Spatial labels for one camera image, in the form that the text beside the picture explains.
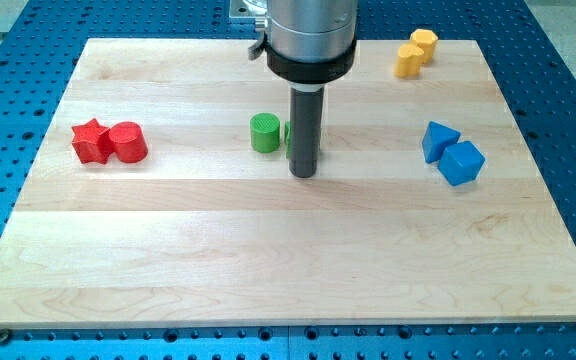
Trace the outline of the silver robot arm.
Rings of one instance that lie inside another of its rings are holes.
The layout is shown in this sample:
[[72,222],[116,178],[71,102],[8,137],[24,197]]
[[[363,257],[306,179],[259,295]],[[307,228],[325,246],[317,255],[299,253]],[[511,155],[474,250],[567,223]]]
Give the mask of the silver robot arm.
[[357,0],[268,0],[248,58],[297,86],[322,86],[350,71],[356,48]]

